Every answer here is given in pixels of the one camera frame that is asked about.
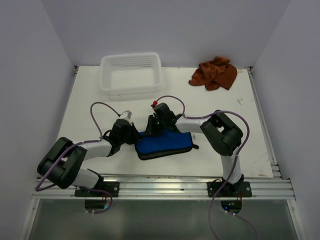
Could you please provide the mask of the blue and grey towel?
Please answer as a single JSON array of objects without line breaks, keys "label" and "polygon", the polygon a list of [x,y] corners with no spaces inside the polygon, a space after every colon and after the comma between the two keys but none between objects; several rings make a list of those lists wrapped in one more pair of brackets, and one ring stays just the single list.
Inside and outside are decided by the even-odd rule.
[{"label": "blue and grey towel", "polygon": [[198,150],[199,146],[193,143],[190,132],[176,133],[168,130],[159,136],[143,136],[135,144],[137,156],[142,161],[184,154],[192,149]]}]

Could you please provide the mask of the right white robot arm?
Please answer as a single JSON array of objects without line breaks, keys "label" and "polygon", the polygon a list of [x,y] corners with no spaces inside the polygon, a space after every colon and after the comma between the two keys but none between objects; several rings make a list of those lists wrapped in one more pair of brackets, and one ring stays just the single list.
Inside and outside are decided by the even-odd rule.
[{"label": "right white robot arm", "polygon": [[222,110],[208,116],[195,117],[174,114],[166,103],[151,105],[154,114],[148,121],[144,135],[161,136],[165,130],[173,133],[197,133],[206,137],[211,147],[221,157],[222,189],[227,196],[235,196],[241,190],[244,175],[238,162],[241,150],[242,130]]}]

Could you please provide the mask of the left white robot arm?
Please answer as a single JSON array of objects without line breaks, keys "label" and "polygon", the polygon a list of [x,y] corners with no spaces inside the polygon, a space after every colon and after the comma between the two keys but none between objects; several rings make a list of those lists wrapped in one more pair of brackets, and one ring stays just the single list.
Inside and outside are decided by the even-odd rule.
[{"label": "left white robot arm", "polygon": [[54,186],[66,189],[70,186],[86,188],[92,196],[103,193],[102,176],[90,169],[82,168],[83,162],[115,155],[122,145],[134,145],[142,139],[135,125],[127,119],[117,119],[112,129],[98,140],[73,142],[59,138],[37,167],[41,176],[36,185],[37,192]]}]

